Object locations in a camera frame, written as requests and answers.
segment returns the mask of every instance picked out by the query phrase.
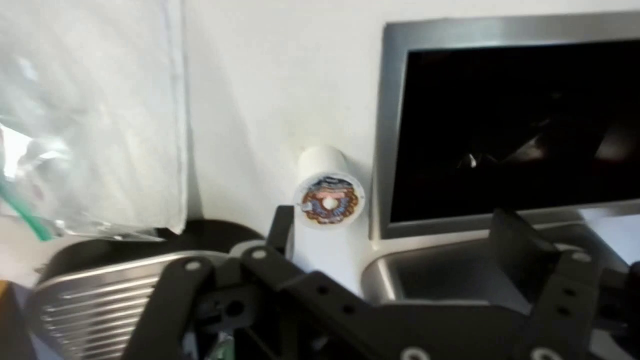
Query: monitor bezel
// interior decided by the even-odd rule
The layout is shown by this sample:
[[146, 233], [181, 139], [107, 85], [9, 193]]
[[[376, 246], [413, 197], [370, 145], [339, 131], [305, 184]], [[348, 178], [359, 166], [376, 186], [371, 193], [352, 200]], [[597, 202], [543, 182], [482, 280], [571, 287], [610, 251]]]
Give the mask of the monitor bezel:
[[[492, 213], [392, 221], [392, 196], [402, 119], [404, 73], [409, 51], [506, 46], [551, 46], [640, 40], [640, 11], [464, 17], [388, 23], [383, 27], [377, 134], [371, 179], [371, 238], [486, 229]], [[640, 200], [576, 203], [518, 211], [536, 225], [640, 213]]]

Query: black screen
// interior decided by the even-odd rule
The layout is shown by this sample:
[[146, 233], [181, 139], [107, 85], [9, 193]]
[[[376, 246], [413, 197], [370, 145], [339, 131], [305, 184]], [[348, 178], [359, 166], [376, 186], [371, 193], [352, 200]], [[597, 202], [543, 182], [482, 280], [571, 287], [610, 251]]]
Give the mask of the black screen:
[[412, 51], [392, 221], [640, 197], [640, 41]]

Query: sticker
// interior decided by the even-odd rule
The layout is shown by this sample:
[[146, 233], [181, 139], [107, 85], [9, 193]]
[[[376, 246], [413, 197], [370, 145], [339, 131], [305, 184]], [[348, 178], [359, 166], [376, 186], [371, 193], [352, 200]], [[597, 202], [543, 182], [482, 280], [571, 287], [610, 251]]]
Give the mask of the sticker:
[[341, 178], [324, 175], [301, 196], [301, 211], [315, 224], [339, 224], [358, 207], [353, 184]]

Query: metal grille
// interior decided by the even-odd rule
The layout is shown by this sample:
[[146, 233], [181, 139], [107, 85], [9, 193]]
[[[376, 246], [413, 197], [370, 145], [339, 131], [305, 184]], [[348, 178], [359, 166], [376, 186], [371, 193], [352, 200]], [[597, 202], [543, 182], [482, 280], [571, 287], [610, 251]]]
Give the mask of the metal grille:
[[225, 258], [218, 251], [173, 251], [51, 278], [30, 296], [28, 321], [64, 358], [119, 358], [164, 265], [188, 255]]

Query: clear plastic bag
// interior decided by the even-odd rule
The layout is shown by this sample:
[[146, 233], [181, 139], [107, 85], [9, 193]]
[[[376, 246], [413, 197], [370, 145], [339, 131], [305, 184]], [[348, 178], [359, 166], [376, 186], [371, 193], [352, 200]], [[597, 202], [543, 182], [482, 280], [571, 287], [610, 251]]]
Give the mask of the clear plastic bag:
[[0, 213], [40, 239], [181, 229], [181, 47], [165, 4], [19, 2], [0, 15]]

